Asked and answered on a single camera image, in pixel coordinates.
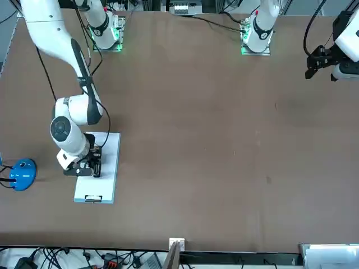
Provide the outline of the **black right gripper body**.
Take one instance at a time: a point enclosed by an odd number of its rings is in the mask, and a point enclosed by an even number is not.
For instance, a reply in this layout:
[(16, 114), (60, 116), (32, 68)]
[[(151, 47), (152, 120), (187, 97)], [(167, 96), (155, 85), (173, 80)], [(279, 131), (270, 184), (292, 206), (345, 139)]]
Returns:
[(71, 162), (67, 169), (63, 170), (64, 175), (74, 177), (91, 177), (94, 175), (95, 162), (93, 161), (79, 161), (78, 163)]

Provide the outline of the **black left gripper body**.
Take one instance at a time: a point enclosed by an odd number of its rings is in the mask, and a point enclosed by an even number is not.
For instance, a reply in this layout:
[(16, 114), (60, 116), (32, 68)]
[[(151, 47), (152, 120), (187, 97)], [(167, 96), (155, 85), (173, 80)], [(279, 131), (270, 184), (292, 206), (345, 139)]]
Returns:
[(335, 66), (341, 61), (341, 50), (336, 44), (326, 49), (323, 45), (317, 47), (317, 66), (329, 67)]

